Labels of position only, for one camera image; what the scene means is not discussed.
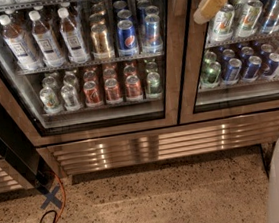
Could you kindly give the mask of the white 7up can left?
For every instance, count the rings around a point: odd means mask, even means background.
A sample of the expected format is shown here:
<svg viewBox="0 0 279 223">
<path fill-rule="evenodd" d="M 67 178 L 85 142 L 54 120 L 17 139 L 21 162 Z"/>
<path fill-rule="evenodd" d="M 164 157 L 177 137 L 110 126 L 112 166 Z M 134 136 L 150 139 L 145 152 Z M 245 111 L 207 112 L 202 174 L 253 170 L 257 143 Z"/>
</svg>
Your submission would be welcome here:
<svg viewBox="0 0 279 223">
<path fill-rule="evenodd" d="M 215 15 L 211 27 L 211 39 L 213 42 L 223 42 L 231 38 L 232 22 L 234 20 L 235 9 L 232 5 L 225 4 Z"/>
</svg>

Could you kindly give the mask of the gold soda can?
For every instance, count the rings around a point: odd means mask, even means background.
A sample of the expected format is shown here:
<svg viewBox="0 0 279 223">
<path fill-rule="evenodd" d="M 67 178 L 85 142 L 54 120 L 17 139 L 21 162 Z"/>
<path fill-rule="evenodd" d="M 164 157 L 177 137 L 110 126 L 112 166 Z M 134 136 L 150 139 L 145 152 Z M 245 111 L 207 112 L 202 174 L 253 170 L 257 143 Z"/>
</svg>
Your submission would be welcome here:
<svg viewBox="0 0 279 223">
<path fill-rule="evenodd" d="M 110 59 L 115 56 L 113 44 L 106 25 L 93 25 L 90 35 L 95 59 Z"/>
</svg>

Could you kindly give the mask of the red can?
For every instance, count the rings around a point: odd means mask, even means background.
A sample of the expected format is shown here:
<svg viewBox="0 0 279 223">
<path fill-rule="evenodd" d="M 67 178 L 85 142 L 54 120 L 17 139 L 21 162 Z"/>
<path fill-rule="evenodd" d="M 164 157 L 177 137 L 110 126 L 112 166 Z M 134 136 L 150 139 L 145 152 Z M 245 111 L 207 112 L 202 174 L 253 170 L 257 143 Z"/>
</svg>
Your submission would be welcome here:
<svg viewBox="0 0 279 223">
<path fill-rule="evenodd" d="M 96 82 L 85 82 L 83 88 L 86 97 L 86 105 L 88 107 L 100 106 L 103 103 L 102 97 L 100 96 L 99 87 Z"/>
<path fill-rule="evenodd" d="M 125 81 L 126 95 L 128 100 L 139 100 L 143 98 L 140 78 L 136 75 L 130 75 Z"/>
<path fill-rule="evenodd" d="M 108 104 L 121 103 L 123 97 L 120 92 L 120 86 L 115 78 L 107 79 L 104 83 L 106 101 Z"/>
</svg>

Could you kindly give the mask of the blue silver can upper right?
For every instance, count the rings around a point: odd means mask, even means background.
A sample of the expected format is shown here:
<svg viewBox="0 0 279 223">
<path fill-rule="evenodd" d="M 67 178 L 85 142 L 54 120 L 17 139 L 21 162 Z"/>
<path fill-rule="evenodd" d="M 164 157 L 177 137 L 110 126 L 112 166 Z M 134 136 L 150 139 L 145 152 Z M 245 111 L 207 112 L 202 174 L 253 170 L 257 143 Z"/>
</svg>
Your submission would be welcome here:
<svg viewBox="0 0 279 223">
<path fill-rule="evenodd" d="M 279 21 L 279 0 L 269 0 L 260 19 L 260 33 L 272 33 Z"/>
</svg>

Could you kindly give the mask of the glass fridge door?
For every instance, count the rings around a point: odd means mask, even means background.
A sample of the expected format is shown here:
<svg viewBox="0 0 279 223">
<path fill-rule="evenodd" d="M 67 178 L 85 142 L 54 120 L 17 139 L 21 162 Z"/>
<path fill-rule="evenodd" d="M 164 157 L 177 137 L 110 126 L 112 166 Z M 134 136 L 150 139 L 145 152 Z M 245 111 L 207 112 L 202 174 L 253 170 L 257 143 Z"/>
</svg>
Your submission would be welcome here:
<svg viewBox="0 0 279 223">
<path fill-rule="evenodd" d="M 176 125 L 182 61 L 186 33 L 188 0 L 0 0 L 0 16 L 8 15 L 21 25 L 33 39 L 43 66 L 36 70 L 21 69 L 17 58 L 3 39 L 0 24 L 0 102 L 11 118 L 35 146 L 71 143 L 113 136 L 114 134 L 148 131 Z M 65 7 L 81 29 L 89 59 L 76 63 L 70 57 L 60 33 L 58 9 Z M 50 23 L 59 46 L 65 55 L 62 66 L 48 66 L 35 38 L 29 13 L 38 11 Z M 143 49 L 144 18 L 156 14 L 160 17 L 162 50 L 145 53 Z M 138 53 L 121 56 L 118 51 L 118 21 L 130 20 L 135 27 Z M 95 59 L 91 27 L 104 24 L 113 44 L 115 56 Z M 147 98 L 148 73 L 160 75 L 162 95 Z M 140 78 L 143 98 L 128 100 L 125 81 L 130 75 Z M 120 86 L 123 102 L 108 104 L 104 83 L 115 78 Z M 83 85 L 93 81 L 98 84 L 103 103 L 88 107 Z M 61 89 L 70 84 L 77 90 L 81 108 L 67 110 Z M 52 88 L 63 110 L 48 114 L 40 99 L 43 87 Z"/>
<path fill-rule="evenodd" d="M 200 0 L 188 0 L 188 32 L 186 35 L 185 71 L 182 94 L 182 122 L 193 122 L 244 115 L 255 111 L 279 109 L 279 67 L 274 78 L 260 77 L 261 69 L 252 81 L 243 81 L 241 75 L 246 60 L 255 55 L 261 58 L 273 52 L 279 54 L 279 21 L 272 33 L 260 33 L 260 19 L 269 0 L 260 0 L 263 10 L 256 24 L 257 29 L 247 38 L 236 38 L 234 32 L 243 6 L 248 0 L 227 0 L 225 4 L 235 9 L 232 22 L 232 36 L 223 42 L 213 42 L 211 27 L 213 20 L 200 25 L 193 20 L 193 14 Z M 242 67 L 235 84 L 225 84 L 222 80 L 229 59 L 241 60 Z M 209 62 L 221 64 L 219 84 L 214 88 L 204 88 L 200 81 L 202 67 Z"/>
</svg>

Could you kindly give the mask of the blue Pepsi can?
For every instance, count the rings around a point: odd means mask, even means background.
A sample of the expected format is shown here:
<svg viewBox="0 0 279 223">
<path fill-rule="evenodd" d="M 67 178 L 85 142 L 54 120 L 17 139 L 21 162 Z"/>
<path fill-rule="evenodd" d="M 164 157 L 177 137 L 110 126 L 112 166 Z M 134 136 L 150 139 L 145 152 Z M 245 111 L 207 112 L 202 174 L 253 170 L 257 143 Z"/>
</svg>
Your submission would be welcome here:
<svg viewBox="0 0 279 223">
<path fill-rule="evenodd" d="M 118 51 L 121 56 L 132 56 L 138 53 L 138 43 L 134 24 L 130 20 L 122 20 L 117 23 Z"/>
</svg>

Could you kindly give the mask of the steel fridge bottom grille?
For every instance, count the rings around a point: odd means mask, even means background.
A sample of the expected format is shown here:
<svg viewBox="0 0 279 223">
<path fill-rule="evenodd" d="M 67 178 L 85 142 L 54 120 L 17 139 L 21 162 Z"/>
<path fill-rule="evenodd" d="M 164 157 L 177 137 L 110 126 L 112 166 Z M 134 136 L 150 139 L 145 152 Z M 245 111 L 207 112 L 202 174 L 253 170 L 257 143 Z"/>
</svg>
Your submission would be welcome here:
<svg viewBox="0 0 279 223">
<path fill-rule="evenodd" d="M 274 142 L 279 110 L 53 144 L 38 153 L 60 177 Z"/>
</svg>

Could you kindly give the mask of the red can middle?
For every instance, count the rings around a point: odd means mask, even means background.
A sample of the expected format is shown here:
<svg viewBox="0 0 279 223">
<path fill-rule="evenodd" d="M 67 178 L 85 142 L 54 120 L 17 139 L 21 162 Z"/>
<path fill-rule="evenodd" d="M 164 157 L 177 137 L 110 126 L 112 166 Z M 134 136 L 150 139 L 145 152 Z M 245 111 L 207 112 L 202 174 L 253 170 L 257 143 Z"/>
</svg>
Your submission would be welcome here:
<svg viewBox="0 0 279 223">
<path fill-rule="evenodd" d="M 121 103 L 123 97 L 120 92 L 120 86 L 115 78 L 107 79 L 104 83 L 106 101 L 108 104 Z"/>
</svg>

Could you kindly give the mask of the green silver can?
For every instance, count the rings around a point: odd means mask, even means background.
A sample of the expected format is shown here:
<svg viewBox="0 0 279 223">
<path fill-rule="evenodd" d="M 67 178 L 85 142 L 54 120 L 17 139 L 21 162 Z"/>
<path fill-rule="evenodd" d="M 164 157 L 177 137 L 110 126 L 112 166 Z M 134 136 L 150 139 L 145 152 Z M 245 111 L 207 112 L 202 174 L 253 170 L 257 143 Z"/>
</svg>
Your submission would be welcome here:
<svg viewBox="0 0 279 223">
<path fill-rule="evenodd" d="M 157 98 L 162 95 L 160 75 L 157 72 L 150 72 L 146 78 L 147 98 Z"/>
</svg>

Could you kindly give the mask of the red can left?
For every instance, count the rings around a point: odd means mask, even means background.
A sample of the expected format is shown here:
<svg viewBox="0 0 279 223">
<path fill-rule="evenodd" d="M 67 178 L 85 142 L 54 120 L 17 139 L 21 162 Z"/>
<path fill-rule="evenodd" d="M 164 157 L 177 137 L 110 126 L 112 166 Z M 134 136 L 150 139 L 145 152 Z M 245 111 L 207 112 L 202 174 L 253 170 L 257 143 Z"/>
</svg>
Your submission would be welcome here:
<svg viewBox="0 0 279 223">
<path fill-rule="evenodd" d="M 83 88 L 86 97 L 86 105 L 88 107 L 100 106 L 103 103 L 102 97 L 100 96 L 99 87 L 96 82 L 85 82 Z"/>
</svg>

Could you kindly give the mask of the white 7up can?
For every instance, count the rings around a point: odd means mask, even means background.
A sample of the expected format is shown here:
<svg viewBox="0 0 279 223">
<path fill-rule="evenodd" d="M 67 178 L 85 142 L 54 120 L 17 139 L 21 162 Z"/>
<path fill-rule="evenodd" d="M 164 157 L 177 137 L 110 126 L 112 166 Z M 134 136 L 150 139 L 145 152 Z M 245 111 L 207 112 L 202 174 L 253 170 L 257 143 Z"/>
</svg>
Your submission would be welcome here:
<svg viewBox="0 0 279 223">
<path fill-rule="evenodd" d="M 253 35 L 257 29 L 257 22 L 263 10 L 263 3 L 260 0 L 248 0 L 242 7 L 234 36 L 236 38 L 247 38 Z"/>
<path fill-rule="evenodd" d="M 225 4 L 215 15 L 211 27 L 211 39 L 213 42 L 223 42 L 231 38 L 232 22 L 234 20 L 235 9 L 232 5 Z"/>
</svg>

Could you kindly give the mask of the left tea bottle white cap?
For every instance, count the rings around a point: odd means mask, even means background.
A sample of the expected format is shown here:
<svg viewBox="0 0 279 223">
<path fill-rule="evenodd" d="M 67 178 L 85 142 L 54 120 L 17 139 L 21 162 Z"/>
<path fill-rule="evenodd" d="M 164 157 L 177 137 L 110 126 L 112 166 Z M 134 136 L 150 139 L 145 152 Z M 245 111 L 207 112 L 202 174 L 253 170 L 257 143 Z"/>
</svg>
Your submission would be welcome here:
<svg viewBox="0 0 279 223">
<path fill-rule="evenodd" d="M 29 71 L 40 69 L 43 64 L 31 35 L 21 25 L 9 18 L 8 15 L 2 14 L 0 16 L 0 24 L 2 26 L 3 39 L 17 58 L 21 69 Z"/>
</svg>

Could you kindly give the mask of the blue can left lower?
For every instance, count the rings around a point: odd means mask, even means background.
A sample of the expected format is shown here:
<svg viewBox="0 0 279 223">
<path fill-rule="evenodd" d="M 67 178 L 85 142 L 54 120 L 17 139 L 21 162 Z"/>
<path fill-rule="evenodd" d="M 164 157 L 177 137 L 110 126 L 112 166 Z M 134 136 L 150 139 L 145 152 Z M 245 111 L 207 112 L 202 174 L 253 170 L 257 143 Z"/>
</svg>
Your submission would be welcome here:
<svg viewBox="0 0 279 223">
<path fill-rule="evenodd" d="M 224 81 L 225 84 L 235 84 L 235 82 L 237 82 L 239 73 L 240 73 L 240 69 L 242 67 L 242 61 L 234 58 L 234 59 L 229 59 L 227 64 L 226 64 L 226 68 L 225 68 L 225 72 L 223 74 L 222 80 Z"/>
</svg>

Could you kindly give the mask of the blue silver soda can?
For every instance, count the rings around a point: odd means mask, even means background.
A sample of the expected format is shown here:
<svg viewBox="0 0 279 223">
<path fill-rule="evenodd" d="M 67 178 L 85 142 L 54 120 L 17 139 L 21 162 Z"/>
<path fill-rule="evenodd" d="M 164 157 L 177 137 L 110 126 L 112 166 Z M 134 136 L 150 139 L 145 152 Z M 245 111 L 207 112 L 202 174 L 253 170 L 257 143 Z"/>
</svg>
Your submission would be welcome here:
<svg viewBox="0 0 279 223">
<path fill-rule="evenodd" d="M 145 53 L 159 52 L 163 48 L 160 35 L 160 17 L 156 14 L 144 18 L 143 50 Z"/>
</svg>

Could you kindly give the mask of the silver can lower shelf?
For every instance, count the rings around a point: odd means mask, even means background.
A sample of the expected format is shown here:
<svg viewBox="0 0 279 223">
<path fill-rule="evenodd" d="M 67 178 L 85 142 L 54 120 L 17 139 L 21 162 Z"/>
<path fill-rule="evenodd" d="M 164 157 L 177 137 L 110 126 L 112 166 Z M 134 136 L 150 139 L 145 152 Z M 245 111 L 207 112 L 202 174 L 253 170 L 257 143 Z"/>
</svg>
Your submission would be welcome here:
<svg viewBox="0 0 279 223">
<path fill-rule="evenodd" d="M 68 111 L 77 111 L 82 107 L 77 90 L 72 85 L 64 85 L 61 89 L 61 96 L 64 99 L 64 107 Z"/>
</svg>

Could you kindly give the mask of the green can right fridge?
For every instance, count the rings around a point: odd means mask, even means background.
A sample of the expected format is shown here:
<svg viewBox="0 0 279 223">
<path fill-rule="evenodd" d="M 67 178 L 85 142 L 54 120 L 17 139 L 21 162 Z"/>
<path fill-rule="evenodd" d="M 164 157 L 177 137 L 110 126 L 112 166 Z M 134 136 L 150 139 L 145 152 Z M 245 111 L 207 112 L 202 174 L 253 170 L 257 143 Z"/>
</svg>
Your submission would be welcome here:
<svg viewBox="0 0 279 223">
<path fill-rule="evenodd" d="M 204 64 L 201 73 L 200 82 L 204 88 L 217 87 L 220 82 L 221 64 L 217 61 Z"/>
</svg>

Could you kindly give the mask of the middle tea bottle white cap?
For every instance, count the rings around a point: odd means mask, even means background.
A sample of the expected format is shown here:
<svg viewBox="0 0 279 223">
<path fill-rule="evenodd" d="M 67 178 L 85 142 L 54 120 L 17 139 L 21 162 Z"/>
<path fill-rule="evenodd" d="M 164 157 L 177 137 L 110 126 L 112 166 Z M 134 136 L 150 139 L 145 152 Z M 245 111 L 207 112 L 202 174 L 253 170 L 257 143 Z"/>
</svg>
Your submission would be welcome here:
<svg viewBox="0 0 279 223">
<path fill-rule="evenodd" d="M 63 50 L 58 43 L 50 23 L 41 17 L 41 14 L 36 11 L 29 13 L 32 24 L 32 35 L 35 38 L 38 47 L 44 55 L 48 66 L 58 67 L 64 65 L 66 59 Z"/>
</svg>

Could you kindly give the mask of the white green can far left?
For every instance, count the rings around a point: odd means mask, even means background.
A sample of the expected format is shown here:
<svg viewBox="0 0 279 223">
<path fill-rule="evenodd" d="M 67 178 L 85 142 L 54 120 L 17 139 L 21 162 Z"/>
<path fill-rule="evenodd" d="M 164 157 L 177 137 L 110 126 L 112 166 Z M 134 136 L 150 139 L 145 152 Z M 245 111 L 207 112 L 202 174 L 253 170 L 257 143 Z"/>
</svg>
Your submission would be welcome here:
<svg viewBox="0 0 279 223">
<path fill-rule="evenodd" d="M 63 107 L 52 88 L 43 87 L 40 91 L 40 100 L 44 104 L 45 111 L 48 114 L 57 114 L 63 110 Z"/>
</svg>

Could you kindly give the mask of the red can right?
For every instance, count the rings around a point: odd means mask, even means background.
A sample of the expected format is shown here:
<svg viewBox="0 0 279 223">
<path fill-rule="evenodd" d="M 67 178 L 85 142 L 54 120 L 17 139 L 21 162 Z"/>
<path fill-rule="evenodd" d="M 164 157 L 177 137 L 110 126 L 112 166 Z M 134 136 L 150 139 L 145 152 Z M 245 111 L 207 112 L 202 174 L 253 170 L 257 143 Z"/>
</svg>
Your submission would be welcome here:
<svg viewBox="0 0 279 223">
<path fill-rule="evenodd" d="M 126 95 L 128 100 L 139 100 L 143 98 L 140 78 L 136 75 L 130 75 L 125 81 Z"/>
</svg>

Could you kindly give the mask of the white 7up can right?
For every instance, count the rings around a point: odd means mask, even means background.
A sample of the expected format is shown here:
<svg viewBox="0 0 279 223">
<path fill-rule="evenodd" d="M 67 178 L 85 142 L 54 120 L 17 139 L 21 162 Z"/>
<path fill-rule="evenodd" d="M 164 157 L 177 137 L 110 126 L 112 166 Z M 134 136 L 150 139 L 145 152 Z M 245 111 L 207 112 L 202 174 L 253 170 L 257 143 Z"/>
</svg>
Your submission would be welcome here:
<svg viewBox="0 0 279 223">
<path fill-rule="evenodd" d="M 257 29 L 257 22 L 263 10 L 263 3 L 260 0 L 248 0 L 242 7 L 234 36 L 236 38 L 247 38 L 253 35 Z"/>
</svg>

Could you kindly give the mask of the blue can right lower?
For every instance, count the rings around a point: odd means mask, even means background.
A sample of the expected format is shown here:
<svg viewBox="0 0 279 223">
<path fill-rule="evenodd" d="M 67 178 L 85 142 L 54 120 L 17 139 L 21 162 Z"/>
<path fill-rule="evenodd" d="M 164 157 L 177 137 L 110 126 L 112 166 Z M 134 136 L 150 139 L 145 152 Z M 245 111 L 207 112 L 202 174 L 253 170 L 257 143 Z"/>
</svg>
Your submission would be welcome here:
<svg viewBox="0 0 279 223">
<path fill-rule="evenodd" d="M 246 65 L 243 69 L 243 74 L 241 75 L 241 79 L 243 81 L 252 81 L 255 79 L 256 75 L 258 74 L 261 68 L 262 60 L 260 57 L 251 55 L 246 60 Z"/>
</svg>

